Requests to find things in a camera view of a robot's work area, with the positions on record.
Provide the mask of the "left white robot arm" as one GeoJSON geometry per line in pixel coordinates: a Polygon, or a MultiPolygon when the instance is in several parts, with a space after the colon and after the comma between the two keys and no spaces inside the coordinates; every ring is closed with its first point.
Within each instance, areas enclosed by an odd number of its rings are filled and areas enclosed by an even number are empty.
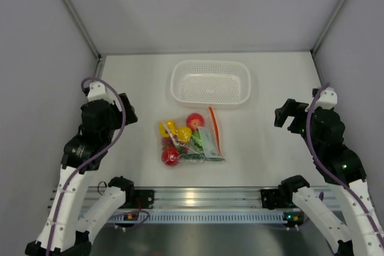
{"type": "Polygon", "coordinates": [[[107,184],[104,194],[81,215],[83,201],[101,160],[115,143],[115,131],[137,122],[126,94],[115,102],[102,97],[81,107],[78,133],[65,145],[58,189],[38,239],[27,244],[26,255],[89,255],[104,224],[120,207],[136,199],[134,183],[122,176],[107,184]]]}

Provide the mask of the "clear zip bag orange seal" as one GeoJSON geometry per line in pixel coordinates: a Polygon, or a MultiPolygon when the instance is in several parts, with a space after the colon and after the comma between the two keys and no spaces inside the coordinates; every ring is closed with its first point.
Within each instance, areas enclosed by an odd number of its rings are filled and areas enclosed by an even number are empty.
{"type": "Polygon", "coordinates": [[[158,124],[161,162],[175,167],[188,162],[225,162],[212,107],[158,124]]]}

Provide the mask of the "green fake scallion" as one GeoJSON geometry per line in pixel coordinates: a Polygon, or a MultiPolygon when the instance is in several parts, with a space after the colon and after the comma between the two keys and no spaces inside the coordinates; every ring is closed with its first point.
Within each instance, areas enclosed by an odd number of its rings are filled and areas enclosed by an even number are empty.
{"type": "Polygon", "coordinates": [[[180,154],[179,159],[187,161],[224,161],[222,157],[206,157],[202,153],[180,154]]]}

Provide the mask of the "red fake apple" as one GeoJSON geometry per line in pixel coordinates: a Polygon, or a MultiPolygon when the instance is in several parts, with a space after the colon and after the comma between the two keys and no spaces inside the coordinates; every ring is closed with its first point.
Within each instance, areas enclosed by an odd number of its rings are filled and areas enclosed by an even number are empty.
{"type": "Polygon", "coordinates": [[[199,113],[192,113],[187,116],[186,126],[189,127],[192,131],[198,130],[198,127],[205,126],[205,119],[199,113]]]}

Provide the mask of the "right aluminium frame post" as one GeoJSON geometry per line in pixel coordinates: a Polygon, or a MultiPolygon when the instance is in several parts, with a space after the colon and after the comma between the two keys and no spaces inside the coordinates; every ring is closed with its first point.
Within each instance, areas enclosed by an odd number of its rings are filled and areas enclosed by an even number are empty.
{"type": "Polygon", "coordinates": [[[311,55],[314,58],[321,48],[322,44],[326,40],[328,34],[330,33],[332,27],[335,25],[338,17],[340,16],[342,10],[345,8],[348,0],[337,0],[334,8],[331,10],[329,17],[327,18],[325,24],[322,26],[320,33],[318,34],[316,41],[311,49],[311,55]]]}

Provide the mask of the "yellow fake lemon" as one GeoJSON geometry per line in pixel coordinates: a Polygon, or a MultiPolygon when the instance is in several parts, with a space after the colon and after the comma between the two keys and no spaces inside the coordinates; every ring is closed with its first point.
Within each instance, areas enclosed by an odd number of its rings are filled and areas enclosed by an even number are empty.
{"type": "Polygon", "coordinates": [[[189,127],[180,127],[177,129],[177,138],[182,143],[188,143],[192,136],[192,130],[189,127]]]}

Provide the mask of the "white perforated plastic basket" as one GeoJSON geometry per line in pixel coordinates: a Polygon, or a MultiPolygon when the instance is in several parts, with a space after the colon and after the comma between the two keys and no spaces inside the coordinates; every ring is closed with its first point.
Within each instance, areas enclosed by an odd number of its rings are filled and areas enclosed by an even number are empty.
{"type": "Polygon", "coordinates": [[[251,76],[240,62],[185,60],[172,71],[170,93],[185,107],[236,109],[251,95],[251,76]]]}

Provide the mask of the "aluminium mounting rail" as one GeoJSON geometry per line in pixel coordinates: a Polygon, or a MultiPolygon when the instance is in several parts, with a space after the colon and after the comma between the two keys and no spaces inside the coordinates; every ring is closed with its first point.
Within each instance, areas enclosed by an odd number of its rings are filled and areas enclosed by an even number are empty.
{"type": "Polygon", "coordinates": [[[280,202],[278,189],[260,187],[210,187],[136,188],[136,196],[124,209],[141,207],[154,210],[260,210],[266,209],[269,201],[280,202]]]}

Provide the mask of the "green fake watermelon ball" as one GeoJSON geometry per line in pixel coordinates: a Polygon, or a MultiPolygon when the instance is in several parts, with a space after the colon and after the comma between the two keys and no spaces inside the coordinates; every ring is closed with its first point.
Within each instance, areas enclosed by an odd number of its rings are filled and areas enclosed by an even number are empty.
{"type": "Polygon", "coordinates": [[[191,141],[195,147],[198,149],[203,149],[203,142],[198,130],[193,131],[191,135],[191,141]]]}

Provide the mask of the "aluminium frame post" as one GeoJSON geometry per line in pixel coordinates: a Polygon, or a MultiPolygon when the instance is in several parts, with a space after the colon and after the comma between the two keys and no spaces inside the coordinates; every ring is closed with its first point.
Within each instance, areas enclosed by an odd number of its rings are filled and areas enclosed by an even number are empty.
{"type": "Polygon", "coordinates": [[[66,9],[67,13],[71,17],[75,27],[78,29],[80,35],[84,39],[86,45],[90,49],[91,53],[93,54],[94,58],[99,60],[101,59],[100,52],[98,51],[96,45],[94,44],[88,30],[86,29],[86,26],[84,22],[82,21],[81,17],[79,16],[73,2],[71,0],[61,0],[64,8],[66,9]]]}
{"type": "Polygon", "coordinates": [[[318,34],[316,41],[311,49],[311,55],[314,58],[321,48],[322,44],[326,40],[328,34],[330,33],[332,27],[335,25],[338,17],[340,16],[342,10],[345,8],[348,0],[337,0],[334,8],[331,10],[329,17],[327,18],[325,24],[322,26],[320,33],[318,34]]]}

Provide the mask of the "red fake tomato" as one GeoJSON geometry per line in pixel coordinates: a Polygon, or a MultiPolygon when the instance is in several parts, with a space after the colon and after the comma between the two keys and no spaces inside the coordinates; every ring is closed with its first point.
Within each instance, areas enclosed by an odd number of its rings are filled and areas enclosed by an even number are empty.
{"type": "Polygon", "coordinates": [[[169,147],[163,150],[161,160],[165,165],[174,167],[179,164],[180,153],[175,147],[169,147]]]}

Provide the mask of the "left aluminium frame post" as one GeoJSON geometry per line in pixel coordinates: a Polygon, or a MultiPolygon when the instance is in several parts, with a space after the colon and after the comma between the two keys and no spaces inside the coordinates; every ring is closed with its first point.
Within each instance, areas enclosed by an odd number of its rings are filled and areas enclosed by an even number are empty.
{"type": "Polygon", "coordinates": [[[86,29],[86,26],[84,22],[82,21],[81,17],[79,16],[73,2],[71,0],[61,0],[64,8],[66,9],[67,13],[71,17],[75,27],[78,29],[80,35],[84,39],[86,45],[90,49],[91,53],[93,54],[94,58],[99,60],[101,59],[100,52],[98,51],[96,45],[94,44],[88,30],[86,29]]]}

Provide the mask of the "purple fake grape bunch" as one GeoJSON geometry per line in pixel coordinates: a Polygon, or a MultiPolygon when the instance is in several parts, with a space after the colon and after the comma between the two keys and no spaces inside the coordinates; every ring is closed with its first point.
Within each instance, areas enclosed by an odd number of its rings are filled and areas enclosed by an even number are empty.
{"type": "Polygon", "coordinates": [[[185,143],[181,142],[177,138],[162,138],[161,139],[162,151],[171,150],[179,154],[188,154],[188,147],[185,143]]]}

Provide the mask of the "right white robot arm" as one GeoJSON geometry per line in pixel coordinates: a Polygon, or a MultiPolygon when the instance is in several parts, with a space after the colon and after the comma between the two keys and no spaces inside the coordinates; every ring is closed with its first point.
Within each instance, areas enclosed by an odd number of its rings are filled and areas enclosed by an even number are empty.
{"type": "Polygon", "coordinates": [[[275,110],[275,127],[293,119],[288,130],[300,135],[340,205],[341,221],[315,195],[302,176],[278,187],[286,206],[300,208],[322,233],[334,255],[383,255],[383,228],[368,192],[367,175],[359,156],[344,144],[345,125],[334,107],[337,101],[314,98],[311,104],[288,99],[275,110]]]}

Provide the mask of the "yellow fake bell pepper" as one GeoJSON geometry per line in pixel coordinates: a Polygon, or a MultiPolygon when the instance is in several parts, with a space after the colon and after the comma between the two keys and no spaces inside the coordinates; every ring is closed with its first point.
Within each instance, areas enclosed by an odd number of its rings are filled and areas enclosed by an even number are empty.
{"type": "Polygon", "coordinates": [[[177,126],[174,120],[166,120],[159,123],[159,132],[163,138],[177,135],[177,126]]]}

